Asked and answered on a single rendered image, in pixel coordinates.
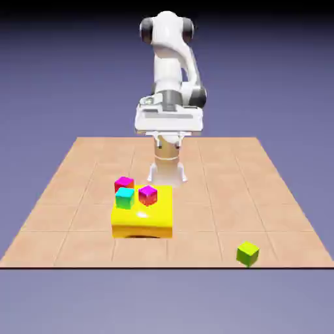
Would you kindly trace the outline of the small magenta cube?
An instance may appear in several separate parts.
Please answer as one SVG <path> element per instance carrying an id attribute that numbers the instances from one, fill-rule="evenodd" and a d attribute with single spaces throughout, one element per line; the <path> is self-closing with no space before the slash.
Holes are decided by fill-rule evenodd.
<path id="1" fill-rule="evenodd" d="M 138 189 L 138 199 L 145 206 L 153 205 L 157 202 L 158 191 L 150 185 Z"/>

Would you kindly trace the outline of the small cyan cube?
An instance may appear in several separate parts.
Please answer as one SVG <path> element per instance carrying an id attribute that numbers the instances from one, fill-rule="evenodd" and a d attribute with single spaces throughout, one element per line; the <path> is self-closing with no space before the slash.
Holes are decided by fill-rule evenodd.
<path id="1" fill-rule="evenodd" d="M 134 204 L 134 189 L 120 187 L 115 194 L 115 205 L 121 209 L 131 209 Z"/>

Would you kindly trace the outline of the small lime green cube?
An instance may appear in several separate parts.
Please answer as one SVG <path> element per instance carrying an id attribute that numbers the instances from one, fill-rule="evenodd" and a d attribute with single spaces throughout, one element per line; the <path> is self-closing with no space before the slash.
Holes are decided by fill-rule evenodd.
<path id="1" fill-rule="evenodd" d="M 258 259 L 260 248 L 245 241 L 237 248 L 236 260 L 246 267 L 251 267 Z"/>

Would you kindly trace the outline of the large yellow box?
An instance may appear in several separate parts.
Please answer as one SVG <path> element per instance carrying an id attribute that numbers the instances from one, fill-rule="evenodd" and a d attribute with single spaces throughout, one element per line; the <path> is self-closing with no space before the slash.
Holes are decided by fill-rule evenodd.
<path id="1" fill-rule="evenodd" d="M 116 207 L 115 200 L 111 212 L 112 236 L 171 238 L 173 230 L 173 196 L 172 187 L 154 186 L 157 189 L 157 202 L 145 206 L 138 199 L 138 189 L 134 189 L 134 204 L 131 209 Z"/>

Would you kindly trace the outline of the small pink cube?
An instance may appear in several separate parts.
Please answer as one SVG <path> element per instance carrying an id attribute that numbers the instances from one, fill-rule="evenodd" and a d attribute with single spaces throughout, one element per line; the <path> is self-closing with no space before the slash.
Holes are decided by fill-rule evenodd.
<path id="1" fill-rule="evenodd" d="M 121 176 L 114 182 L 114 190 L 117 192 L 120 188 L 129 188 L 133 189 L 134 188 L 134 179 Z"/>

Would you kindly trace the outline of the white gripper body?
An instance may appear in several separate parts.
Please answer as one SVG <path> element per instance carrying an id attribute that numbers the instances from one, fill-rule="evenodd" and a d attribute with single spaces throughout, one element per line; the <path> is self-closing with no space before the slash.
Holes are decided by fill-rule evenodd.
<path id="1" fill-rule="evenodd" d="M 176 111 L 163 111 L 161 104 L 138 105 L 134 120 L 137 132 L 201 132 L 203 110 L 176 106 Z"/>

